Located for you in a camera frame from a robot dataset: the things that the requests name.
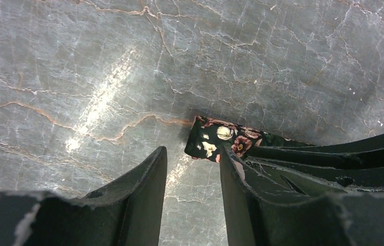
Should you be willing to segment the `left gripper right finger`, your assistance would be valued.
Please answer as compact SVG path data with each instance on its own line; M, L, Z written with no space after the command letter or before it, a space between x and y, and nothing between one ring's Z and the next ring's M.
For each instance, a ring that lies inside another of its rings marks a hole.
M265 201L264 185L229 147L220 172L230 245L384 245L384 198L331 193L305 203Z

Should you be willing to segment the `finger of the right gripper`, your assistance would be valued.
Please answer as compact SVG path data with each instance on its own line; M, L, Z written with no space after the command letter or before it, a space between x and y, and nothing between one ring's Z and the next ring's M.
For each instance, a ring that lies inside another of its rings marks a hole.
M342 170L257 157L246 158L246 167L265 181L259 184L247 177L249 184L274 204L305 203L331 193L366 192L384 198L384 167Z
M384 167L384 134L330 146L253 147L247 157L341 170L380 168Z

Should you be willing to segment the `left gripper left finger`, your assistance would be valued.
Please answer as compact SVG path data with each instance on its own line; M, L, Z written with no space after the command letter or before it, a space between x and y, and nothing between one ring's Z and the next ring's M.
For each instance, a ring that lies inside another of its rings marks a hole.
M167 149L82 198L0 191L0 245L157 245Z

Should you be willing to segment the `black pink rose tie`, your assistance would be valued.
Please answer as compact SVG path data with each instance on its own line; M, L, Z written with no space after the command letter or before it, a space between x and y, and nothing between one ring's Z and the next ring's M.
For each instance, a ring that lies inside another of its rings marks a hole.
M195 116L184 148L185 154L193 159L219 163L223 146L231 148L238 157L245 158L252 147L305 147L310 144L224 120Z

